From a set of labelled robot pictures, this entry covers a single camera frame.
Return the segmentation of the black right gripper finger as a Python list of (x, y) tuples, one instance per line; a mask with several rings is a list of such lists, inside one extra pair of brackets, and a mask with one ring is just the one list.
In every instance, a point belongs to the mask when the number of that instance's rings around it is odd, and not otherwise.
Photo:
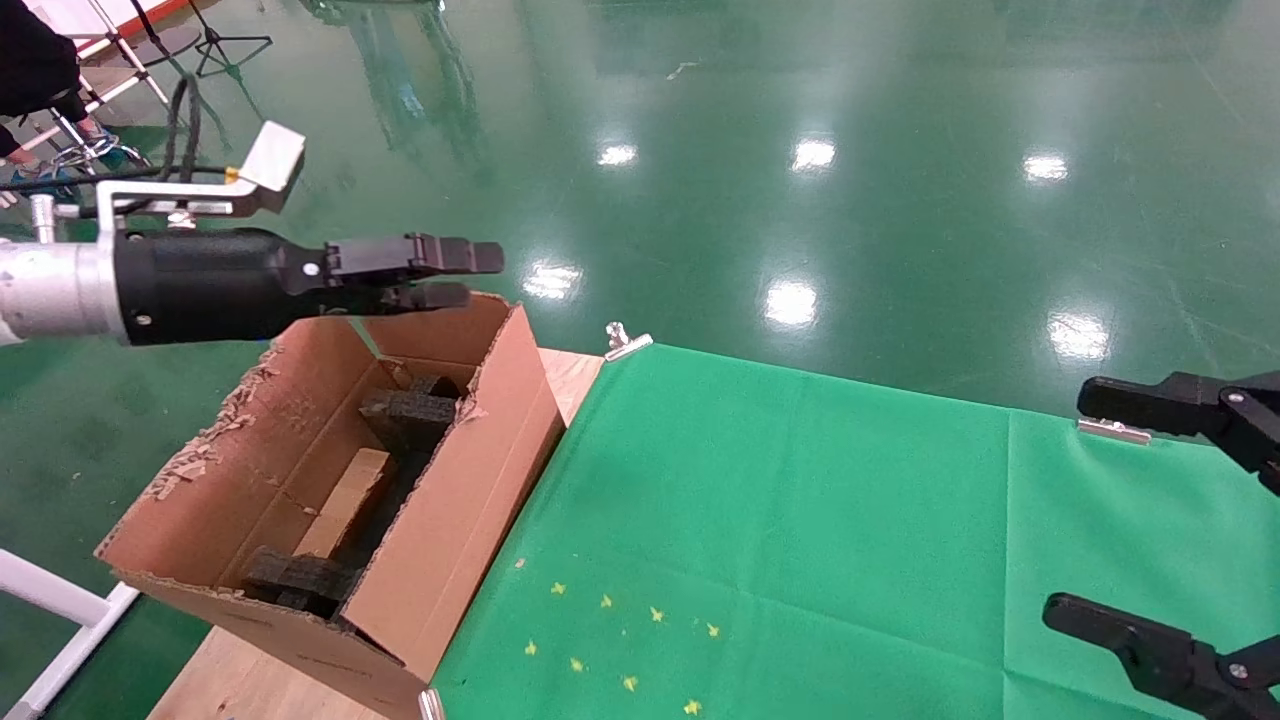
[(1051, 594), (1046, 626), (1107, 650), (1132, 687), (1203, 719), (1277, 719), (1279, 637), (1230, 653), (1181, 629), (1075, 594)]
[(1279, 495), (1279, 374), (1224, 380), (1174, 372), (1144, 386), (1107, 377), (1082, 384), (1083, 415), (1169, 436), (1201, 436)]

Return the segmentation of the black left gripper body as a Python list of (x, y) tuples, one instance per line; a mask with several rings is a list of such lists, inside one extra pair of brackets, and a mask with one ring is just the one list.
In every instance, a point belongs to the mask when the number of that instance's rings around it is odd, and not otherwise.
[(270, 231), (119, 232), (116, 297), (132, 346), (273, 340), (323, 311), (328, 254)]

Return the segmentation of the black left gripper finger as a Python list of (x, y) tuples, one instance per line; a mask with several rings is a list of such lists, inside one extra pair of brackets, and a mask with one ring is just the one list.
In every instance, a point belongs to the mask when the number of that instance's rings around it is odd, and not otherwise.
[(343, 281), (422, 281), (506, 269), (499, 243), (424, 233), (328, 243), (325, 254), (329, 275)]
[(348, 286), (326, 290), (320, 299), (320, 315), (394, 316), (465, 307), (472, 291), (462, 283), (422, 282), (392, 287)]

